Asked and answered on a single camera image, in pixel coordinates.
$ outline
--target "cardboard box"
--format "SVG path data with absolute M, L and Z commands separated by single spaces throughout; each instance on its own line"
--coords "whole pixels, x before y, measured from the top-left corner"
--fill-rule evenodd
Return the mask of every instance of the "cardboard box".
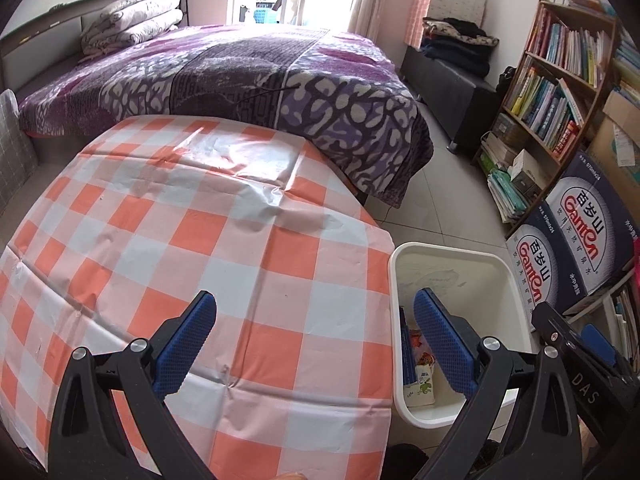
M 498 139 L 518 152 L 529 140 L 529 134 L 507 114 L 498 114 L 492 131 Z
M 580 271 L 544 202 L 507 240 L 507 249 L 529 325 L 542 301 L 564 312 L 586 296 Z
M 428 0 L 425 18 L 443 20 L 457 18 L 482 25 L 484 16 L 484 0 Z
M 636 225 L 640 225 L 640 148 L 636 145 L 635 149 L 636 165 L 620 168 L 616 155 L 614 123 L 605 118 L 589 146 L 588 154 L 618 192 Z
M 640 110 L 618 92 L 611 92 L 602 109 L 640 146 Z
M 622 274 L 638 226 L 593 159 L 577 152 L 546 203 L 591 294 Z
M 533 200 L 545 189 L 549 176 L 527 150 L 522 150 L 513 159 L 511 183 L 524 196 Z

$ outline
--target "headboard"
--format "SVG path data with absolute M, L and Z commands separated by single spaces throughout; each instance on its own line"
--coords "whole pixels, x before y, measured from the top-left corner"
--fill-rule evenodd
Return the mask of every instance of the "headboard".
M 78 0 L 53 7 L 0 39 L 0 91 L 26 97 L 71 70 L 82 57 L 80 33 L 117 0 Z

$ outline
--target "white curtain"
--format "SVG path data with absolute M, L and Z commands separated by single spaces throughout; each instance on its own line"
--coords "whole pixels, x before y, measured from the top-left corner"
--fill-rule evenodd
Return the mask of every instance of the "white curtain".
M 376 41 L 384 0 L 354 0 L 347 30 Z

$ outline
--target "patterned comforter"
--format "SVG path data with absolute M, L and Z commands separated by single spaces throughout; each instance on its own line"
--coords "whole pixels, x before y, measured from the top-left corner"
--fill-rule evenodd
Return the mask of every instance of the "patterned comforter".
M 414 99 L 373 43 L 287 25 L 181 28 L 80 64 L 20 104 L 20 127 L 94 138 L 144 114 L 216 116 L 303 136 L 359 190 L 392 206 L 433 155 Z

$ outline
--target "white plastic bin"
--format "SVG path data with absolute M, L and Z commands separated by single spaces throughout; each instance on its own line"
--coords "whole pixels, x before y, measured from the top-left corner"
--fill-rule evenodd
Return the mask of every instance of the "white plastic bin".
M 440 367 L 433 376 L 435 404 L 408 408 L 402 394 L 402 345 L 399 307 L 407 323 L 417 328 L 415 293 L 430 287 L 450 314 L 464 317 L 480 337 L 495 336 L 510 350 L 531 352 L 529 325 L 509 267 L 493 254 L 439 247 L 418 242 L 399 246 L 389 260 L 391 320 L 394 345 L 394 400 L 398 413 L 413 426 L 450 426 L 465 403 L 454 392 Z M 515 402 L 508 390 L 502 406 Z

